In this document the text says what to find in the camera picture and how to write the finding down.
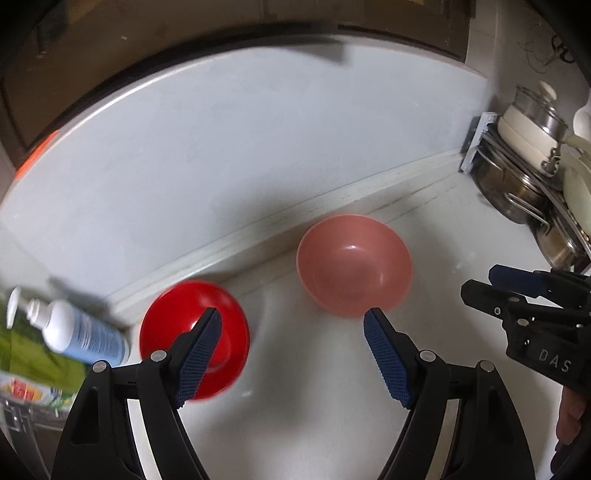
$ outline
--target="screw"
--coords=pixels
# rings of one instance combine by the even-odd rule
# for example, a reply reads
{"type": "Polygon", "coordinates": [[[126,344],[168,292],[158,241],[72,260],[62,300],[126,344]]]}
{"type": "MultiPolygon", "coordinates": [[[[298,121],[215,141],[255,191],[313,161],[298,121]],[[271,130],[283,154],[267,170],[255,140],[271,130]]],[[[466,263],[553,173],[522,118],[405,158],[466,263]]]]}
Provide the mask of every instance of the screw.
{"type": "Polygon", "coordinates": [[[431,350],[423,350],[419,356],[421,357],[421,360],[425,360],[429,363],[433,362],[437,358],[437,355],[435,355],[431,350]]]}
{"type": "Polygon", "coordinates": [[[105,368],[107,368],[107,362],[104,360],[99,360],[92,366],[92,371],[100,374],[105,368]]]}
{"type": "Polygon", "coordinates": [[[489,373],[494,372],[495,370],[495,366],[489,360],[483,360],[482,362],[480,362],[480,368],[482,368],[485,372],[489,373]]]}
{"type": "Polygon", "coordinates": [[[154,362],[161,362],[165,358],[166,358],[166,351],[165,350],[156,350],[155,352],[152,352],[152,355],[150,355],[150,360],[152,360],[154,362]]]}

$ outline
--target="wall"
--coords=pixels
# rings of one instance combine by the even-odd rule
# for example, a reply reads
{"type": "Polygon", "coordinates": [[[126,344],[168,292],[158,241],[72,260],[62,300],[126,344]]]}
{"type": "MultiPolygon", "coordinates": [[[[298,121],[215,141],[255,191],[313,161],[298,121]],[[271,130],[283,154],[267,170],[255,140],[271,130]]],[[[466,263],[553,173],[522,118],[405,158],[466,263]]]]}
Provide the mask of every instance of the wall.
{"type": "Polygon", "coordinates": [[[0,200],[7,192],[12,179],[14,178],[14,167],[8,158],[6,150],[0,143],[0,200]]]}
{"type": "Polygon", "coordinates": [[[361,38],[192,61],[63,129],[0,228],[53,284],[105,297],[290,206],[459,148],[485,87],[459,63],[361,38]]]}
{"type": "Polygon", "coordinates": [[[523,0],[477,0],[470,23],[466,64],[488,78],[482,109],[504,112],[517,84],[537,91],[538,80],[552,85],[556,108],[572,123],[587,102],[589,85],[576,64],[560,60],[545,66],[553,55],[550,26],[523,0]]]}

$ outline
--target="white pot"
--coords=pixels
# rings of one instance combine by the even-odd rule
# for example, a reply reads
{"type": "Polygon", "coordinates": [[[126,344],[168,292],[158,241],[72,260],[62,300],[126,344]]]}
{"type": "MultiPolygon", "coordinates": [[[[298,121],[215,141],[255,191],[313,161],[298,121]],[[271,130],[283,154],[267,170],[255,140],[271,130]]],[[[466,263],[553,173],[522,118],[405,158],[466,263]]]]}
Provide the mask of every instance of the white pot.
{"type": "Polygon", "coordinates": [[[556,173],[555,156],[567,124],[552,106],[556,92],[546,82],[539,82],[541,94],[518,86],[513,104],[499,119],[501,138],[540,173],[556,173]]]}
{"type": "MultiPolygon", "coordinates": [[[[518,112],[515,110],[518,115],[521,115],[523,119],[528,122],[531,122],[523,113],[518,112]]],[[[523,158],[527,163],[532,165],[536,170],[540,173],[545,175],[549,175],[548,172],[544,170],[544,165],[548,161],[549,153],[544,154],[542,151],[535,148],[530,142],[528,142],[524,137],[522,137],[517,130],[509,124],[509,122],[505,119],[505,116],[499,118],[499,123],[497,125],[497,130],[499,131],[499,135],[507,145],[509,145],[515,152],[523,158]]]]}

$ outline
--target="bottle label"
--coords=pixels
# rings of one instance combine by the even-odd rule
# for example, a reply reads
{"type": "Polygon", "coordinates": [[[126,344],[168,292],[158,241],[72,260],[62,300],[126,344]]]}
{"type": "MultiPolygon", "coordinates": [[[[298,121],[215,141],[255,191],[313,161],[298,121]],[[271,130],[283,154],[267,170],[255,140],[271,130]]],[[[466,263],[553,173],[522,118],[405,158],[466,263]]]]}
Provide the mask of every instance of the bottle label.
{"type": "Polygon", "coordinates": [[[63,355],[87,364],[106,360],[112,367],[118,367],[125,356],[125,340],[121,332],[81,310],[72,308],[72,312],[74,332],[63,355]]]}
{"type": "Polygon", "coordinates": [[[70,408],[74,395],[0,371],[0,394],[48,408],[70,408]]]}

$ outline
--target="plastic bottle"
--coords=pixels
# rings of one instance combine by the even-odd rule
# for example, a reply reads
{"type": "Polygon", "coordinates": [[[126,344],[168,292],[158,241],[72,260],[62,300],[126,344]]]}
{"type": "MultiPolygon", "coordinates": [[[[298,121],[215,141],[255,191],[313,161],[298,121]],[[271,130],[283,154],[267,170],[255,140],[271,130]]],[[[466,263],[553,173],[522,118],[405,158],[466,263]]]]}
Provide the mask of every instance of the plastic bottle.
{"type": "Polygon", "coordinates": [[[65,300],[49,305],[41,300],[26,300],[17,287],[8,299],[8,328],[12,328],[17,307],[26,312],[31,325],[41,330],[45,343],[56,353],[87,364],[106,360],[112,367],[129,357],[129,344],[119,330],[65,300]]]}

